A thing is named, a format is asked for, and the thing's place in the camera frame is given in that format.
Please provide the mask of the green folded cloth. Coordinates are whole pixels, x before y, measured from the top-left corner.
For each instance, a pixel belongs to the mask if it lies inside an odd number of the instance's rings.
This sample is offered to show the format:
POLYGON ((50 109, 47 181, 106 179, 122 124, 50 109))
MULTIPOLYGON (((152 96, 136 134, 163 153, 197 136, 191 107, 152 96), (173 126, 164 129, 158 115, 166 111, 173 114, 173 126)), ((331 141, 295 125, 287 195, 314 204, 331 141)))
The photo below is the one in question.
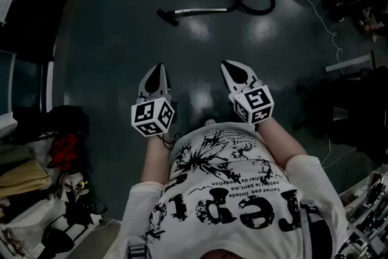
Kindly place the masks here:
POLYGON ((0 166, 19 163, 35 158, 35 151, 27 145, 1 145, 0 166))

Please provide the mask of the black office chair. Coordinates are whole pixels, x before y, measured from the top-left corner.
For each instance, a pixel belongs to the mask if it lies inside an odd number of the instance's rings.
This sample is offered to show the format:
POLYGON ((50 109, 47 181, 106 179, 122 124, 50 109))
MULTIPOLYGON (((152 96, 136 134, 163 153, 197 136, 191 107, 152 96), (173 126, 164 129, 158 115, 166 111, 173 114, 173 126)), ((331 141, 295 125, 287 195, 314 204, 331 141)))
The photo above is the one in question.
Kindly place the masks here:
POLYGON ((298 85, 302 108, 294 130, 365 153, 377 165, 388 164, 388 68, 361 69, 314 88, 298 85))

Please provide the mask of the person's right forearm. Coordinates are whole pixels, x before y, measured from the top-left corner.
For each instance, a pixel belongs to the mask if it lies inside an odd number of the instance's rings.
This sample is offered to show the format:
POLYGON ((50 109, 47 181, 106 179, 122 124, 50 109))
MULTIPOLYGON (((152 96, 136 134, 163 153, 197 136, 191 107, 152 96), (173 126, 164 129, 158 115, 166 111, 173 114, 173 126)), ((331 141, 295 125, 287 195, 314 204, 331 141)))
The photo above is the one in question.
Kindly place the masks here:
POLYGON ((282 169, 295 156, 307 155, 302 145, 272 117, 261 122, 256 131, 282 169))

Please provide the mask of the yellow folded cloth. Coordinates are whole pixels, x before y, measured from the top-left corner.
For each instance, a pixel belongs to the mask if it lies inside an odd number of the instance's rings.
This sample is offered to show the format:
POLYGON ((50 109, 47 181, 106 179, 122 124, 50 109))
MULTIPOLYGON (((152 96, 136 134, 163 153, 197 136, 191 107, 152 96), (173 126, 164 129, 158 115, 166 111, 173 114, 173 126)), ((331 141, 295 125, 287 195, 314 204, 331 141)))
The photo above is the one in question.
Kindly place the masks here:
POLYGON ((29 160, 0 176, 0 197, 35 191, 52 184, 37 160, 29 160))

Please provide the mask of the white printed t-shirt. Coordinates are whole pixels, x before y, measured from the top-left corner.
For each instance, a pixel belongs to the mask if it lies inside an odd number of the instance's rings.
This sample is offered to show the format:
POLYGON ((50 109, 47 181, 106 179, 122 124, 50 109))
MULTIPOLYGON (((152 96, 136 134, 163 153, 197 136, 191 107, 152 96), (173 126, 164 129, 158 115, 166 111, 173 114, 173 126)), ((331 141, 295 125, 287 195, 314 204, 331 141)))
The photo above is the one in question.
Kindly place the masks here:
POLYGON ((131 188, 104 259, 333 259, 348 222, 319 159, 282 169, 256 128, 216 123, 179 139, 168 182, 131 188))

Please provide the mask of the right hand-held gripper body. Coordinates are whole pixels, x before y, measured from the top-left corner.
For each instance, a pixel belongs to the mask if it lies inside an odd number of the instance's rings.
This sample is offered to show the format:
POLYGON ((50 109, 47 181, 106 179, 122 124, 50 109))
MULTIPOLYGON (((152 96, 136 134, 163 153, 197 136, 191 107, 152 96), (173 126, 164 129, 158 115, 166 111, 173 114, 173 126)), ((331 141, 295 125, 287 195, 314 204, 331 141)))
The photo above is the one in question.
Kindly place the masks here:
POLYGON ((223 60, 220 68, 233 110, 245 123, 256 125, 272 116, 274 101, 269 88, 253 69, 231 60, 223 60))

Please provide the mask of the red cloth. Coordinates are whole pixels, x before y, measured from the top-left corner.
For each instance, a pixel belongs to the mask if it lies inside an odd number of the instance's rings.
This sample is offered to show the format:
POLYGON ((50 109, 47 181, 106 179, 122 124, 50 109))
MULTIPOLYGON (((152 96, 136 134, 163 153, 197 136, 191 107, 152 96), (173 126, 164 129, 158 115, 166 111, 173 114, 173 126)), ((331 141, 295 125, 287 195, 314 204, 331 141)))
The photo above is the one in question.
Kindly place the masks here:
POLYGON ((63 133, 58 135, 52 142, 49 155, 51 161, 47 167, 58 168, 62 171, 71 171, 77 168, 79 141, 74 133, 63 133))

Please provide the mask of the small white notched board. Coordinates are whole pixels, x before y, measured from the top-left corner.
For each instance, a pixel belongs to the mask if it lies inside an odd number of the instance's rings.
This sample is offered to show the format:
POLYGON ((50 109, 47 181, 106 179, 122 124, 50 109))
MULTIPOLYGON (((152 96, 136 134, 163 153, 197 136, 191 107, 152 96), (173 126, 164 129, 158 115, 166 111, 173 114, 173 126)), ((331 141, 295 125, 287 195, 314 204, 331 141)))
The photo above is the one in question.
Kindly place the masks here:
POLYGON ((0 23, 4 25, 6 23, 6 17, 8 11, 10 10, 10 6, 14 0, 0 0, 0 23))

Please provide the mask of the white framed glass panel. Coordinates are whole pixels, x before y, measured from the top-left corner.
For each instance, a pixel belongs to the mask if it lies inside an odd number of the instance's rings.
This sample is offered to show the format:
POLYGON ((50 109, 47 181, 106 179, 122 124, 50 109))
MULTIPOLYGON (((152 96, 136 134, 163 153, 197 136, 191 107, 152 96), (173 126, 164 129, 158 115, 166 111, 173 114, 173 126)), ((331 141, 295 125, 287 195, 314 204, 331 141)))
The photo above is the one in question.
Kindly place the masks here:
MULTIPOLYGON (((12 88, 16 54, 0 50, 0 136, 11 132, 17 126, 12 112, 12 88)), ((49 112, 53 108, 54 62, 43 62, 40 66, 39 109, 49 112)))

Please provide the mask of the white table frame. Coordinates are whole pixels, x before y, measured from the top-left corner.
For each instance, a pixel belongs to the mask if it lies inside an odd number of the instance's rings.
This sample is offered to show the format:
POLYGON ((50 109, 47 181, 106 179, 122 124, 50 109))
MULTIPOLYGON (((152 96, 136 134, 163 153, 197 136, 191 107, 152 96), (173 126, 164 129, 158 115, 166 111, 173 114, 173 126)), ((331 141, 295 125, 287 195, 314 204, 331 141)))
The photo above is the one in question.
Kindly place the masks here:
POLYGON ((372 57, 370 55, 364 55, 357 58, 350 59, 348 61, 338 62, 336 64, 325 67, 325 72, 332 72, 335 70, 341 70, 346 67, 355 66, 364 62, 371 62, 372 57))

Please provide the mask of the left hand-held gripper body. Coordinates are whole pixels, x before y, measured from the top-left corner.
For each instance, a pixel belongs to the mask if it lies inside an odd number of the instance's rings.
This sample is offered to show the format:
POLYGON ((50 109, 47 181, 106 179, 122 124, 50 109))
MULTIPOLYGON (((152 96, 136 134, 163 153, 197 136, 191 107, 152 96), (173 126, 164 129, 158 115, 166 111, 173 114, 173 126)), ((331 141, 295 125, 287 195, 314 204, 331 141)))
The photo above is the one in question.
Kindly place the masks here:
POLYGON ((132 127, 144 137, 166 134, 175 114, 171 98, 167 70, 158 63, 139 83, 136 104, 132 105, 132 127))

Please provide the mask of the person's left forearm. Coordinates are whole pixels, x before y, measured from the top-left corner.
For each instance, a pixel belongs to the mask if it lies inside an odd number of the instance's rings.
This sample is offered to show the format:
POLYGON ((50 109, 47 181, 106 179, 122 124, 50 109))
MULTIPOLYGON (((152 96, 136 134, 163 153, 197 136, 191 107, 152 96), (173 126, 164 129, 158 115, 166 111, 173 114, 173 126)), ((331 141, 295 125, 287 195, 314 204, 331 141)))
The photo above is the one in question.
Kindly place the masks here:
POLYGON ((166 184, 169 180, 170 150, 157 136, 151 136, 147 142, 144 167, 140 182, 156 182, 166 184))

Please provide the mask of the cluttered white equipment desk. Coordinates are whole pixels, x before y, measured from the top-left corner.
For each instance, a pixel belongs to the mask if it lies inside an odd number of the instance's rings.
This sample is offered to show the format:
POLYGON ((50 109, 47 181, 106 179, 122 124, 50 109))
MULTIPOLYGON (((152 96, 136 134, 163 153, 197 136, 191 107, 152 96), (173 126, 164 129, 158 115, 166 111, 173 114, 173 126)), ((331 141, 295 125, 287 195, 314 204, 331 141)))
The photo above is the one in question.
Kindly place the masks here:
POLYGON ((371 173, 340 199, 349 224, 335 259, 388 259, 388 171, 371 173))

